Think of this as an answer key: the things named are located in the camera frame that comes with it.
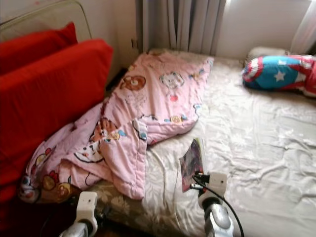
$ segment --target curtain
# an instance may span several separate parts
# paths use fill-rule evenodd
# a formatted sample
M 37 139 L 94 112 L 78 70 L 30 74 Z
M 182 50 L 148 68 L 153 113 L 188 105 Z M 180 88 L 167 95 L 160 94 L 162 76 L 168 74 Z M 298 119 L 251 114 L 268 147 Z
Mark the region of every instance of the curtain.
M 291 52 L 297 54 L 311 53 L 316 43 L 316 1 L 311 2 L 305 16 L 295 33 Z
M 215 54 L 226 0 L 136 0 L 140 51 Z

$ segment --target headboard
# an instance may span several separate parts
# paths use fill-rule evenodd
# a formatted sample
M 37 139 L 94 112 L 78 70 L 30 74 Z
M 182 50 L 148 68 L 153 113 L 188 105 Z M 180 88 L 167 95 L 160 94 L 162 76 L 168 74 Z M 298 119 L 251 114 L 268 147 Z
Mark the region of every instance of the headboard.
M 91 38 L 89 25 L 81 4 L 75 0 L 55 1 L 28 8 L 0 25 L 0 42 L 32 32 L 60 29 L 73 22 L 78 42 Z

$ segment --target pink blanket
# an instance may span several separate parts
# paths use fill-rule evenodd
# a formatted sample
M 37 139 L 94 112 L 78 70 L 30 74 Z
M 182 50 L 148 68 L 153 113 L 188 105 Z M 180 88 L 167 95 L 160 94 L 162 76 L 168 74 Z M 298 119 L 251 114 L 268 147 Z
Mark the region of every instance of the pink blanket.
M 180 55 L 140 55 L 109 98 L 40 144 L 19 197 L 62 202 L 105 179 L 142 199 L 146 147 L 189 131 L 201 108 L 212 58 L 193 64 Z

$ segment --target captain america pillow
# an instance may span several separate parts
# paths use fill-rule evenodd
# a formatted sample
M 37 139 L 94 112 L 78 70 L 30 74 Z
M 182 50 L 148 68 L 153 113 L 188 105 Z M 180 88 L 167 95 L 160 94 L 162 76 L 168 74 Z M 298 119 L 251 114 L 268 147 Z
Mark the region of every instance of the captain america pillow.
M 261 90 L 298 89 L 316 96 L 316 58 L 310 55 L 265 56 L 251 60 L 243 84 Z

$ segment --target sofa cushion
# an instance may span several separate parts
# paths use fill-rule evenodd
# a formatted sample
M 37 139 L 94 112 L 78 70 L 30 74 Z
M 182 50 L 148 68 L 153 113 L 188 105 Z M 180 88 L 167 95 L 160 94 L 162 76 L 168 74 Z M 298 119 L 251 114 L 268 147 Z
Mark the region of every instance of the sofa cushion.
M 37 146 L 102 101 L 112 53 L 88 40 L 0 77 L 0 210 Z
M 0 75 L 76 43 L 78 42 L 73 23 L 69 23 L 61 30 L 35 32 L 1 43 Z

